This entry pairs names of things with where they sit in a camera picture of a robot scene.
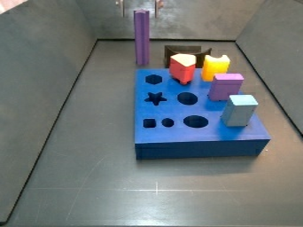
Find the circular hole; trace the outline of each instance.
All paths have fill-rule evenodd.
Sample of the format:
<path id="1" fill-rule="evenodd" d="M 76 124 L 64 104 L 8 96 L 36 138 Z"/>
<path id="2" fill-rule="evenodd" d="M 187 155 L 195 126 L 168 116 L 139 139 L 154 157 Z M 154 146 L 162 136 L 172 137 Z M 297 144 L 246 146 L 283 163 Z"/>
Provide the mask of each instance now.
<path id="1" fill-rule="evenodd" d="M 174 119 L 166 118 L 162 120 L 162 125 L 167 128 L 170 128 L 174 125 Z"/>
<path id="2" fill-rule="evenodd" d="M 198 102 L 198 97 L 191 92 L 183 92 L 178 95 L 178 101 L 184 105 L 194 105 Z"/>

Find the hexagonal hole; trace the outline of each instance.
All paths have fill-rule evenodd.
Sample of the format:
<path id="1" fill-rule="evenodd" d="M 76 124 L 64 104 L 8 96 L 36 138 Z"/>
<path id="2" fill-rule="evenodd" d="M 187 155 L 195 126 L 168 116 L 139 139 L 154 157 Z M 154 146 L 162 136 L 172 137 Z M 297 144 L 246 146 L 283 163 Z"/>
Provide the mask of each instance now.
<path id="1" fill-rule="evenodd" d="M 158 83 L 162 82 L 162 76 L 159 76 L 156 74 L 151 74 L 146 77 L 146 82 L 156 85 Z"/>

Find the light blue block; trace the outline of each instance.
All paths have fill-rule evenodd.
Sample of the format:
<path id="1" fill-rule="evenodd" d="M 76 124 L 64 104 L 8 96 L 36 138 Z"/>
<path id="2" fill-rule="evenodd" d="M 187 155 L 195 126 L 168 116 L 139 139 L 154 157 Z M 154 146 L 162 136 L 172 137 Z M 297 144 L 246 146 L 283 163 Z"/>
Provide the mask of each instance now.
<path id="1" fill-rule="evenodd" d="M 226 126 L 246 126 L 257 110 L 258 102 L 251 95 L 231 95 L 223 112 Z"/>

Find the gray wall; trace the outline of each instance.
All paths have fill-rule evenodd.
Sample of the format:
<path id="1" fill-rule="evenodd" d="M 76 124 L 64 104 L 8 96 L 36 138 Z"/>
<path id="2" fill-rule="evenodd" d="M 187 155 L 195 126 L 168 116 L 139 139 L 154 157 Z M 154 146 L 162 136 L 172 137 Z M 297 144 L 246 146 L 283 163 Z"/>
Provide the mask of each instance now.
<path id="1" fill-rule="evenodd" d="M 267 0 L 237 43 L 303 134 L 303 3 Z"/>
<path id="2" fill-rule="evenodd" d="M 76 0 L 99 38 L 134 38 L 132 11 L 151 11 L 151 38 L 235 40 L 265 0 L 164 0 L 155 19 L 154 0 Z"/>
<path id="3" fill-rule="evenodd" d="M 0 15 L 0 223 L 7 220 L 95 36 L 74 0 Z"/>

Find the star-shaped hole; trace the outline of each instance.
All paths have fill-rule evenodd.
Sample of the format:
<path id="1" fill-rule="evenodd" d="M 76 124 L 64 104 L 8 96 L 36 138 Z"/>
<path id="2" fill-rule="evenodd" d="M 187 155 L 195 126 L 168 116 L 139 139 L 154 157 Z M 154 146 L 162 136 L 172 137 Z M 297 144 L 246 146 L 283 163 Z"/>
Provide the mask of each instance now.
<path id="1" fill-rule="evenodd" d="M 148 92 L 148 98 L 146 98 L 144 101 L 152 102 L 158 106 L 162 101 L 167 101 L 167 98 L 164 98 L 162 95 L 162 92 L 155 94 Z"/>

